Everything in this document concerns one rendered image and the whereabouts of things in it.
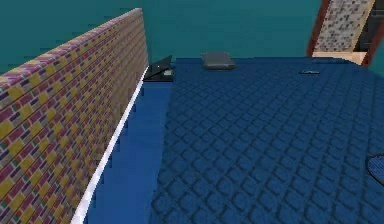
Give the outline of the blue quilted bed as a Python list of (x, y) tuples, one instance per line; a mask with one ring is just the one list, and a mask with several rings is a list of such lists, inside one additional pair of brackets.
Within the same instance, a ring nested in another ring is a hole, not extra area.
[(384, 153), (384, 77), (309, 58), (174, 73), (142, 85), (72, 224), (384, 224), (365, 167)]

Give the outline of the multicoloured patterned headboard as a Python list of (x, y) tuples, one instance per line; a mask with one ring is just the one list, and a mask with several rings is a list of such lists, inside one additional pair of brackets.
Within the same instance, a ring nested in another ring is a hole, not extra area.
[(0, 76), (0, 224), (70, 224), (147, 66), (135, 8)]

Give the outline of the speckled room door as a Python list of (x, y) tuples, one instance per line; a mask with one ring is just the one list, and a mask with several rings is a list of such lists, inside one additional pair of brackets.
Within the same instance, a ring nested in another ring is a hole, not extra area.
[(384, 0), (322, 0), (306, 55), (368, 68), (383, 39)]

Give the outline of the dark blue round ball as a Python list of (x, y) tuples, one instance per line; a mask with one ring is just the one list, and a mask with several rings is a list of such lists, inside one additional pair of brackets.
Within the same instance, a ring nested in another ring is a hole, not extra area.
[(368, 156), (365, 167), (368, 174), (384, 187), (384, 153)]

